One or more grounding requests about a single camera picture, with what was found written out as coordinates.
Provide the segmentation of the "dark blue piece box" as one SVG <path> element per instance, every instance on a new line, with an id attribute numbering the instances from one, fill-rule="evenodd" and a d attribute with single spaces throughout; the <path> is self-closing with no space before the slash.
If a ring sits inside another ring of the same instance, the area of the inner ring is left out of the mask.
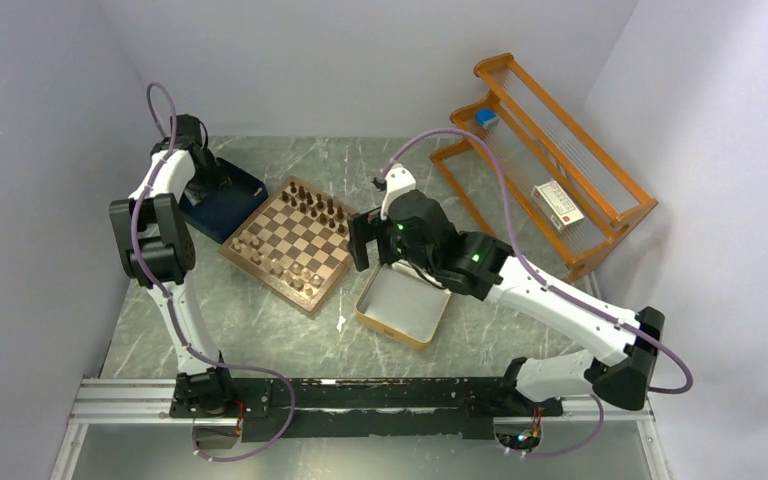
<path id="1" fill-rule="evenodd" d="M 218 244 L 224 243 L 269 197 L 261 180 L 228 161 L 225 166 L 231 178 L 229 187 L 196 204 L 186 195 L 179 202 L 187 223 Z M 263 192 L 254 196 L 258 188 L 263 188 Z"/>

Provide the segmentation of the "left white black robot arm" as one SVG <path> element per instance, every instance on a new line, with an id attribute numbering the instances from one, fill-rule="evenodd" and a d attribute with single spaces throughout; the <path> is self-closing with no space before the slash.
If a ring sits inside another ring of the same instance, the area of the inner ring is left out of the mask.
<path id="1" fill-rule="evenodd" d="M 173 342 L 173 412 L 218 417 L 235 406 L 237 388 L 196 304 L 188 278 L 196 250 L 180 208 L 187 185 L 215 159 L 200 119 L 179 114 L 174 123 L 175 136 L 155 145 L 139 186 L 112 201 L 109 216 L 126 275 L 149 293 Z"/>

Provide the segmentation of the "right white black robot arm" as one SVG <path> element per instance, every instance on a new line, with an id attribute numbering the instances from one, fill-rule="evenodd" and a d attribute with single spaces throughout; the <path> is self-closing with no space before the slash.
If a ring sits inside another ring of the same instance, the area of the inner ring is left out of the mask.
<path id="1" fill-rule="evenodd" d="M 580 346 L 563 356 L 512 360 L 499 389 L 508 412 L 587 394 L 624 410 L 643 408 L 664 324 L 660 311 L 602 303 L 521 262 L 504 241 L 457 230 L 441 205 L 417 190 L 398 197 L 387 215 L 377 209 L 352 215 L 348 232 L 360 271 L 369 266 L 368 243 L 375 242 L 381 263 L 405 262 L 445 290 L 524 313 Z"/>

